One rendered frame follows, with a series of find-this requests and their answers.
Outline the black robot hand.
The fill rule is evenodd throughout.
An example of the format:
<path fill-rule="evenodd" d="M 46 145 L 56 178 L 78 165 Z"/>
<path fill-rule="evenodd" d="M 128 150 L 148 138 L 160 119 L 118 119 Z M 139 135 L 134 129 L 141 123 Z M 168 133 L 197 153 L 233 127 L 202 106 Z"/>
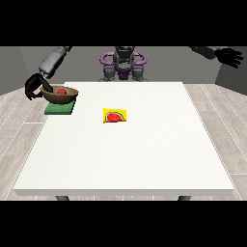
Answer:
<path fill-rule="evenodd" d="M 214 55 L 221 64 L 237 69 L 243 61 L 242 53 L 232 48 L 222 48 L 214 51 Z"/>
<path fill-rule="evenodd" d="M 37 90 L 40 86 L 43 86 L 43 88 L 49 93 L 53 92 L 53 88 L 44 79 L 44 77 L 39 73 L 35 73 L 25 83 L 25 95 L 30 100 L 33 98 L 42 97 L 42 93 L 35 94 L 35 90 Z"/>

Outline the brown wooden bowl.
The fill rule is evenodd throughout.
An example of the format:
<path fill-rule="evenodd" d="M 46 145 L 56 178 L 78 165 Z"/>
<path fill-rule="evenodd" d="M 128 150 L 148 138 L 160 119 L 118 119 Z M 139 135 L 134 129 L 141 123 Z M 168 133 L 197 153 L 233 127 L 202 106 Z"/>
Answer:
<path fill-rule="evenodd" d="M 40 87 L 42 96 L 50 103 L 53 104 L 69 104 L 73 102 L 78 96 L 79 92 L 73 88 L 53 85 L 53 92 L 48 92 L 44 87 Z M 67 93 L 65 95 L 58 95 L 58 91 L 64 89 Z"/>

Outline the green square pad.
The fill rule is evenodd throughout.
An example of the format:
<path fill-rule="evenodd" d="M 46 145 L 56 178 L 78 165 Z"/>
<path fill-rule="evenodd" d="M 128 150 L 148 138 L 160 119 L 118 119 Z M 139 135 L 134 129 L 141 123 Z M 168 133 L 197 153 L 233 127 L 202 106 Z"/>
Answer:
<path fill-rule="evenodd" d="M 70 115 L 72 113 L 75 100 L 68 104 L 48 103 L 44 110 L 45 115 Z"/>

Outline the grey purple robot trunk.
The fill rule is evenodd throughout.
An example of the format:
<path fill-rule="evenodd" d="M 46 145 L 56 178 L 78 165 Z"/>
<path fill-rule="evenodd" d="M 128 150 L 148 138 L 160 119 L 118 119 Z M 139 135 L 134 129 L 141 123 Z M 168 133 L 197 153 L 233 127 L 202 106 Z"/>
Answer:
<path fill-rule="evenodd" d="M 147 63 L 147 56 L 134 49 L 134 46 L 116 46 L 114 52 L 103 53 L 99 59 L 103 65 L 101 81 L 113 81 L 115 76 L 121 81 L 126 81 L 129 76 L 134 81 L 146 81 L 144 65 Z"/>

